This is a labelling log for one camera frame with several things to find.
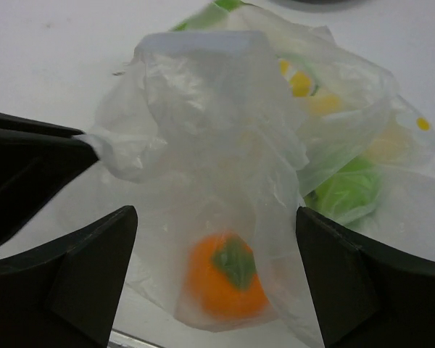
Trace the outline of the clear printed plastic bag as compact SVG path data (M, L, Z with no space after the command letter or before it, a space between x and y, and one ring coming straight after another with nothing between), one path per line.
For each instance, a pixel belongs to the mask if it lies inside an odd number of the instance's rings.
M307 98L321 89L349 109L310 116ZM365 150L393 111L410 148L398 162L373 162ZM381 191L374 211L342 226L435 262L435 131L389 71L326 28L215 1L139 43L80 140L99 160L64 191L60 223L79 228L133 206L126 285L192 328L280 318L309 347L325 346L295 219L305 196L356 157L377 167ZM269 301L255 318L218 320L183 289L192 246L225 230L253 251Z

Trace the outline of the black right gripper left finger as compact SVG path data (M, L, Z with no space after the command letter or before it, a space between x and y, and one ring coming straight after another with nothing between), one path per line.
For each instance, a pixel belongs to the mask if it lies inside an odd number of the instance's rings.
M106 347L136 237L132 206L0 260L0 347Z

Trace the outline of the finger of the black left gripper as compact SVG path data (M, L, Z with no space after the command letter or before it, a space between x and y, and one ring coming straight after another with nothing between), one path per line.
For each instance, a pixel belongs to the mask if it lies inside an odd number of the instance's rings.
M97 162L81 133L0 113L0 246Z

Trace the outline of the orange fake persimmon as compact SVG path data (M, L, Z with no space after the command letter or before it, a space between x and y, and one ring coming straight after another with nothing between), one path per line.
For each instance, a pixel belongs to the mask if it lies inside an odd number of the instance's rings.
M200 309L222 320L255 318L268 307L251 247L225 230L192 246L183 289Z

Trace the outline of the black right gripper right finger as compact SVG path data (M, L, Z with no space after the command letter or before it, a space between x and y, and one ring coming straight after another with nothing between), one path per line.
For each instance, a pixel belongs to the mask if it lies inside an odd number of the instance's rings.
M326 347L435 347L435 262L307 207L296 238Z

